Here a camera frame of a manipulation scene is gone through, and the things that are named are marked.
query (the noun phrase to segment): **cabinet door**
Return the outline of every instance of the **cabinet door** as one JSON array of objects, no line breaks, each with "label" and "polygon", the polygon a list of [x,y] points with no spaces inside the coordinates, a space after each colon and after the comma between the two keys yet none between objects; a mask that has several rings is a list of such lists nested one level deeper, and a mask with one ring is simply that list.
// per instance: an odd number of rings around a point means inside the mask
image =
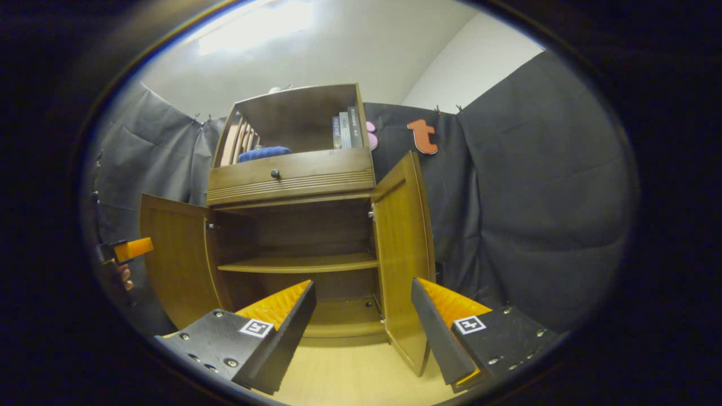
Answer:
[{"label": "cabinet door", "polygon": [[141,196],[140,233],[153,242],[153,251],[145,254],[148,280],[179,329],[214,308],[230,308],[217,280],[215,241],[213,232],[206,232],[208,222],[212,211],[205,207]]},{"label": "cabinet door", "polygon": [[406,154],[371,194],[386,334],[420,375],[428,355],[426,334],[411,302],[415,277],[435,281],[426,191],[415,152]]}]

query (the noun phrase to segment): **cabinet drawer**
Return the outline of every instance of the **cabinet drawer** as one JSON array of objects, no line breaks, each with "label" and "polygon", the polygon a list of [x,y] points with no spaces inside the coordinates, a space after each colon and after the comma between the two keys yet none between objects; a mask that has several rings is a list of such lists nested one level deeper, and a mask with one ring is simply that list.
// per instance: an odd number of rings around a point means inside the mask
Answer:
[{"label": "cabinet drawer", "polygon": [[[271,174],[278,171],[278,177]],[[373,164],[368,148],[301,152],[211,170],[206,204],[214,206],[372,189]]]}]

